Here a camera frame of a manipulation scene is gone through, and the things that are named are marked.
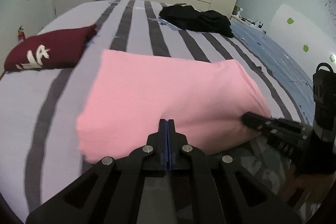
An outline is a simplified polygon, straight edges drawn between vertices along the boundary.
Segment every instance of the wall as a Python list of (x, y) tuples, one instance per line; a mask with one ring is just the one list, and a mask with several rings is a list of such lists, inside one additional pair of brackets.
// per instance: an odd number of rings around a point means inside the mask
[(335, 0), (237, 0), (242, 15), (263, 29), (312, 77), (316, 66), (336, 54)]
[(18, 44), (17, 30), (36, 35), (55, 18), (53, 0), (0, 0), (0, 71), (10, 50)]

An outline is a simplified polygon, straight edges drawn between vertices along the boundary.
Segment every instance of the maroon folded garment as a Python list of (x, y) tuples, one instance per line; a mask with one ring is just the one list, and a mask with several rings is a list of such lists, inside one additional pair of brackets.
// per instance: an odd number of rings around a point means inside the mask
[(7, 71), (73, 68), (87, 42), (97, 33), (95, 27), (94, 24), (29, 37), (9, 53), (4, 68)]

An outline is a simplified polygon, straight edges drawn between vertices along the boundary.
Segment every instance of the patterned fabric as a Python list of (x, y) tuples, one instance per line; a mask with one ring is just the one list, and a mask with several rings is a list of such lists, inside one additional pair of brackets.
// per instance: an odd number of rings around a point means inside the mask
[[(142, 0), (80, 5), (43, 30), (97, 25), (97, 35), (74, 69), (14, 72), (0, 81), (0, 192), (22, 221), (90, 168), (77, 149), (75, 126), (103, 49), (211, 63), (235, 59), (259, 86), (272, 116), (312, 121), (312, 81), (266, 35), (236, 22), (234, 38), (180, 30), (159, 18), (163, 6)], [(283, 185), (289, 163), (262, 136), (228, 153), (274, 193)], [(307, 220), (312, 207), (305, 206), (302, 218)]]

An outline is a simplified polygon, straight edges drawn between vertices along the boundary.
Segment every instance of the hanging black cloth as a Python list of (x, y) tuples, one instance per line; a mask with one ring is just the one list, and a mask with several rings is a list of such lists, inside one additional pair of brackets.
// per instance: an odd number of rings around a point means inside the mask
[(213, 10), (199, 12), (190, 5), (173, 5), (164, 7), (159, 16), (182, 30), (214, 32), (233, 37), (229, 19)]

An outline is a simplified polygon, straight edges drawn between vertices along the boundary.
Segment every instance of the mattress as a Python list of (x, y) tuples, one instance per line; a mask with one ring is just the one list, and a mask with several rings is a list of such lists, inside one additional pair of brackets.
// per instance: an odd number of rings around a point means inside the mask
[[(82, 4), (41, 31), (97, 24), (98, 34), (74, 69), (6, 73), (0, 81), (0, 192), (23, 222), (91, 166), (78, 151), (76, 118), (103, 49), (212, 63), (236, 59), (259, 86), (272, 116), (312, 122), (311, 79), (265, 34), (239, 22), (232, 22), (234, 38), (180, 30), (159, 18), (165, 5), (142, 0)], [(262, 136), (225, 154), (239, 158), (274, 193), (285, 181), (288, 161)]]

